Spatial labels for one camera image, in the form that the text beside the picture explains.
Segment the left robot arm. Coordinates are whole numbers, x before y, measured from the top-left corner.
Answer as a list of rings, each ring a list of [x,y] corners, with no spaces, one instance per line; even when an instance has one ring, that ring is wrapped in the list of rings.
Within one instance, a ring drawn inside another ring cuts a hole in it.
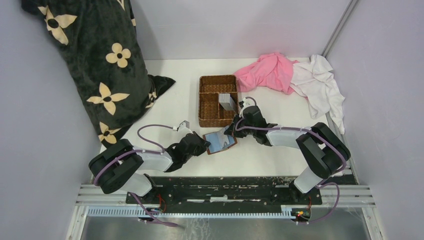
[[[164,152],[134,147],[128,139],[121,139],[94,157],[88,168],[94,176],[94,185],[104,194],[118,190],[135,193],[149,204],[156,200],[158,191],[147,174],[139,170],[170,173],[179,170],[192,157],[198,157],[211,143],[197,133],[186,134],[179,142],[171,144]]]

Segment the brown leather card holder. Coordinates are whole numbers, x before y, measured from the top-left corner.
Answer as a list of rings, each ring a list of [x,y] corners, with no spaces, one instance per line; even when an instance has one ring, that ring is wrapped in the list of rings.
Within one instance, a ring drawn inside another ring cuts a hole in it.
[[[220,153],[220,152],[226,151],[229,148],[235,146],[238,142],[237,142],[237,139],[235,137],[233,137],[233,138],[234,138],[234,141],[235,141],[235,143],[233,145],[231,145],[228,148],[221,148],[220,143],[219,143],[219,139],[218,139],[218,131],[204,134],[203,139],[206,140],[206,141],[209,141],[211,143],[209,149],[207,150],[207,154],[212,155],[212,154]]]

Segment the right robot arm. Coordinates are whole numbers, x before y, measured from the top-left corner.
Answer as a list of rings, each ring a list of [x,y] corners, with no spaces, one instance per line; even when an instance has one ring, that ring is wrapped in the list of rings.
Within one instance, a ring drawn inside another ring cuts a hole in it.
[[[307,128],[268,123],[256,105],[244,108],[224,133],[235,138],[253,136],[257,143],[268,147],[299,149],[307,167],[290,184],[288,196],[295,204],[302,204],[312,188],[344,170],[351,158],[350,150],[325,123]]]

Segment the white credit card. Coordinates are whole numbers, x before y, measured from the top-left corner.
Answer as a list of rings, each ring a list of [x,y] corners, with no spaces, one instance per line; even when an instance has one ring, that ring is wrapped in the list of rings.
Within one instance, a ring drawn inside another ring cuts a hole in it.
[[[222,128],[220,131],[218,131],[218,134],[217,134],[218,135],[218,141],[219,141],[220,147],[222,149],[229,148],[230,146],[232,146],[235,143],[235,140],[231,135],[225,134],[225,131],[228,128],[229,128],[228,126]]]

